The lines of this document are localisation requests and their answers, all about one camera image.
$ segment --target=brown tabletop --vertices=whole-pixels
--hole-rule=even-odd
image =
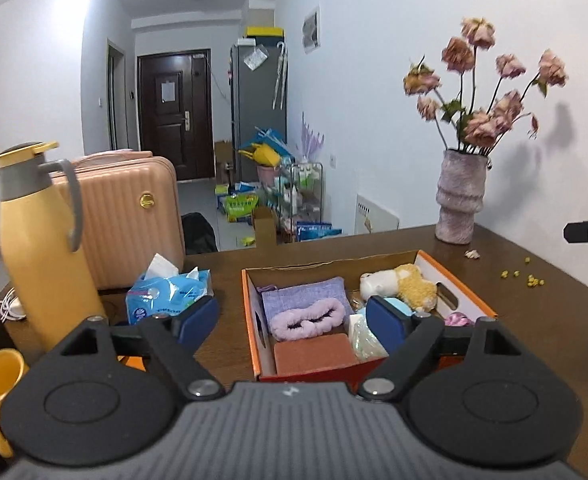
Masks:
[[[434,238],[425,226],[389,233],[330,238],[288,244],[270,250],[247,249],[199,254],[186,258],[186,269],[210,269],[215,297],[221,306],[216,328],[196,354],[198,361],[225,385],[251,380],[250,352],[245,330],[241,269],[280,267],[370,254],[423,249],[469,285],[498,314],[516,337],[561,376],[581,397],[583,426],[569,463],[588,477],[588,287],[534,254],[476,227],[472,247],[480,260],[464,257],[467,248]],[[532,257],[529,265],[526,256]],[[520,278],[506,280],[501,271],[519,269]],[[544,286],[527,288],[528,274],[545,279]],[[123,295],[106,296],[110,316],[122,316]],[[28,324],[6,324],[16,346],[28,360],[40,354]]]

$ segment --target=black bag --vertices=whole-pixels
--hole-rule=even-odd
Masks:
[[[185,254],[218,253],[214,228],[200,213],[181,217],[185,235]]]

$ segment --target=suitcase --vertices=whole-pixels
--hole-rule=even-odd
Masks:
[[[129,288],[155,253],[183,269],[183,226],[169,160],[122,150],[73,165],[82,191],[82,246],[98,290]],[[65,177],[56,174],[53,181],[69,200]]]

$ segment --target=textured pink vase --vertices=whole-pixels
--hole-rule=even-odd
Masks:
[[[474,215],[483,208],[487,157],[446,150],[436,202],[440,204],[436,237],[449,244],[472,241]]]

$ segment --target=white logo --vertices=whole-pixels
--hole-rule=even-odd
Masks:
[[[300,393],[300,390],[295,386],[290,386],[287,390],[283,390],[283,395],[288,397],[294,397],[297,393]]]

